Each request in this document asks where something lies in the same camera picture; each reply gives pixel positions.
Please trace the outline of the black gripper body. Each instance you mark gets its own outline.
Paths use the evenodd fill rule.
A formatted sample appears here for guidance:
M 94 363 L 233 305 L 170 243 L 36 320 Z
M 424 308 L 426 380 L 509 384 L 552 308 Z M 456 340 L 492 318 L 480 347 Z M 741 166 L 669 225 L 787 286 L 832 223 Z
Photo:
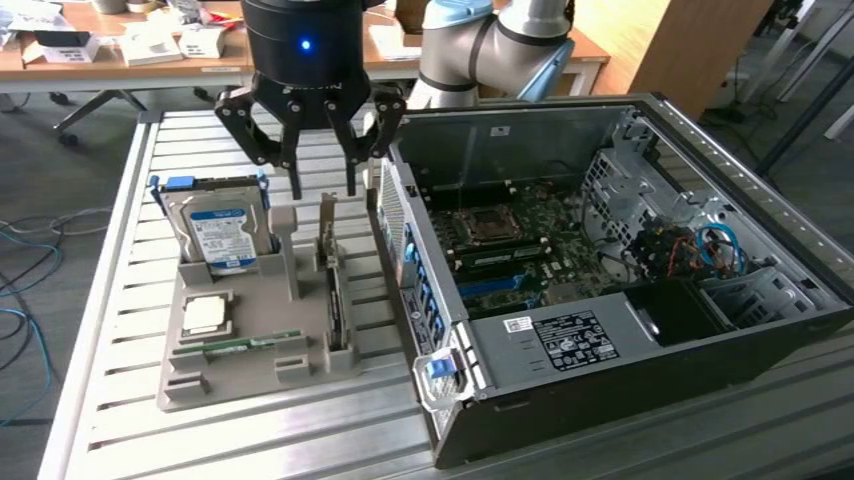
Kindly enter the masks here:
M 252 61 L 262 81 L 254 99 L 276 116 L 301 103 L 301 128 L 326 129 L 325 102 L 350 118 L 369 95 L 362 64 L 361 1 L 242 1 Z

